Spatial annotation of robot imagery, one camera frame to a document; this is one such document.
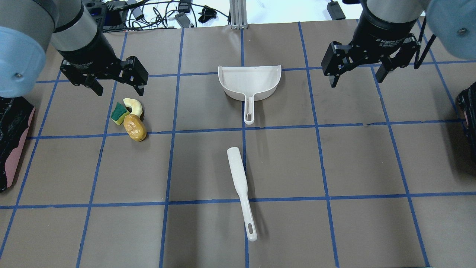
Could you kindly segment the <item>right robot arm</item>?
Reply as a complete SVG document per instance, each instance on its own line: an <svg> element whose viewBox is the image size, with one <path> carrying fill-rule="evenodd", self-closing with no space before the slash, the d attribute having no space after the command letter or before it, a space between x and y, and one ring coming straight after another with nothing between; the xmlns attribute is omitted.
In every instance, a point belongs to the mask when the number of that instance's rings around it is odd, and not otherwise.
<svg viewBox="0 0 476 268"><path fill-rule="evenodd" d="M423 63L435 39L459 59L475 59L474 0L345 0L362 12L352 40L332 41L321 61L323 74L336 87L340 77L358 66L380 63L381 83L396 68Z"/></svg>

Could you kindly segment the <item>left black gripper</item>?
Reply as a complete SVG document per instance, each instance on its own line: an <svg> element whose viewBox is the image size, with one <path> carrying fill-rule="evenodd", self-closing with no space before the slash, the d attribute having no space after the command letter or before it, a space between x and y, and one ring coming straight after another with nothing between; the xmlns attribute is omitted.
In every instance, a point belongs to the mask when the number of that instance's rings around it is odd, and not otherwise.
<svg viewBox="0 0 476 268"><path fill-rule="evenodd" d="M76 86L93 90L103 95L103 86L97 79L112 79L132 86L143 96L149 73L136 56L121 61L104 35L96 35L85 47L75 51L60 51L63 61L62 74Z"/></svg>

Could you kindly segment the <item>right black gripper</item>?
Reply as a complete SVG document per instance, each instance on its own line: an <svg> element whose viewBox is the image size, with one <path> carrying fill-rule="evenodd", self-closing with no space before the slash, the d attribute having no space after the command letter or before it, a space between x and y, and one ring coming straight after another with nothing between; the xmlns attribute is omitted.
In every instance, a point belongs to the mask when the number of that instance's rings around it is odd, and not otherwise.
<svg viewBox="0 0 476 268"><path fill-rule="evenodd" d="M353 62L360 65L382 60L376 72L378 83L382 83L396 68L408 66L421 47L415 35L410 33L415 22L416 19L403 23L389 22L370 10L363 10L350 43L343 45L332 41L321 61L323 74L329 77L331 87L337 86L340 76L349 71Z"/></svg>

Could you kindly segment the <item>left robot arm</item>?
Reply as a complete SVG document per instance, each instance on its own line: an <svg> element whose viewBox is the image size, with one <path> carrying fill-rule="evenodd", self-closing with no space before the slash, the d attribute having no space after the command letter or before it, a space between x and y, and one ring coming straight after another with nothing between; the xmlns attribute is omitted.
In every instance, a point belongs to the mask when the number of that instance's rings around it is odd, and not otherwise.
<svg viewBox="0 0 476 268"><path fill-rule="evenodd" d="M24 96L34 88L50 45L63 57L60 70L71 84L101 96L99 80L114 80L144 95L147 70L135 56L116 56L81 0L2 0L0 7L1 97Z"/></svg>

